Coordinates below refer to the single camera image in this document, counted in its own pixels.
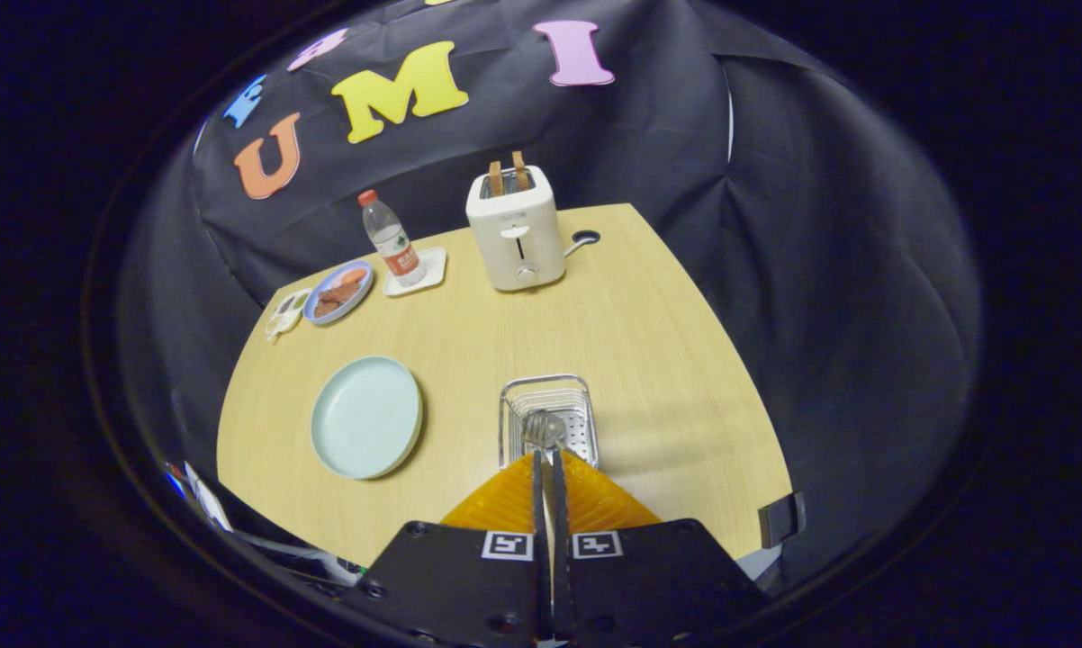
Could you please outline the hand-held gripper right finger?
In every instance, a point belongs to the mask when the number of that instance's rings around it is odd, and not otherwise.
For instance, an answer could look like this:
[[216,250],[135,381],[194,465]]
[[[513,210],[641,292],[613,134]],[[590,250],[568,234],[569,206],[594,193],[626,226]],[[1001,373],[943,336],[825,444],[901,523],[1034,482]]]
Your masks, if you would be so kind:
[[573,533],[573,463],[553,454],[553,633],[568,644],[704,644],[768,606],[696,519]]

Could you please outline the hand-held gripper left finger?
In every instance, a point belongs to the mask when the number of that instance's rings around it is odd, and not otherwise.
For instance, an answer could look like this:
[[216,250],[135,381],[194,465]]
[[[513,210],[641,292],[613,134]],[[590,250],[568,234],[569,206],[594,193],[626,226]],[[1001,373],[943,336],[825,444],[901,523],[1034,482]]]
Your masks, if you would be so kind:
[[352,606],[405,640],[536,645],[553,635],[541,453],[488,482],[497,519],[469,526],[405,523],[352,590]]

